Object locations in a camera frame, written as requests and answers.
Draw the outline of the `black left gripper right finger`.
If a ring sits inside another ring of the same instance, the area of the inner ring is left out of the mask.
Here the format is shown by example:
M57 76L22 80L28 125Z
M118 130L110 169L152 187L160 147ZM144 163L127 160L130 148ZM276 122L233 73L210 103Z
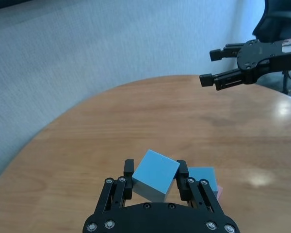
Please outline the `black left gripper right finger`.
M176 173L176 181L180 199L187 202L191 208L224 215L209 181L190 177L186 162L184 160L177 160L177 162L179 162L179 168Z

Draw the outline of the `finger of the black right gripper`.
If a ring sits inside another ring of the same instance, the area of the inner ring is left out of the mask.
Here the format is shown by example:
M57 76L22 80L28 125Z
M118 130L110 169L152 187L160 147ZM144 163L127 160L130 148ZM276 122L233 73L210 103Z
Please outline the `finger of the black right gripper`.
M243 47L244 43L238 44L226 44L225 47L217 50L210 51L210 60L211 61L219 61L222 58L233 58L237 57L238 52Z
M199 76L201 86L215 85L217 91L243 84L245 74L240 69L233 69L219 74L203 74Z

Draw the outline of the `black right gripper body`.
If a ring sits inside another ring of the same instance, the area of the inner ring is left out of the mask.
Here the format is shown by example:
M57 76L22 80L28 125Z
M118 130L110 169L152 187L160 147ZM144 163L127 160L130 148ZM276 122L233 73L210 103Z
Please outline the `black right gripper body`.
M268 73L291 70L291 38L272 43L248 41L238 52L237 65L243 84L256 83Z

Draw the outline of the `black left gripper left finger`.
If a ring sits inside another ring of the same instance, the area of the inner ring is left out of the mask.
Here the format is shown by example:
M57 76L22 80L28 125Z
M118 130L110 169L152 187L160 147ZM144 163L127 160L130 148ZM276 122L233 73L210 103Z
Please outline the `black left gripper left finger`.
M126 200L132 198L132 175L134 160L124 163L123 175L117 179L106 178L94 214L102 214L113 209L123 208Z

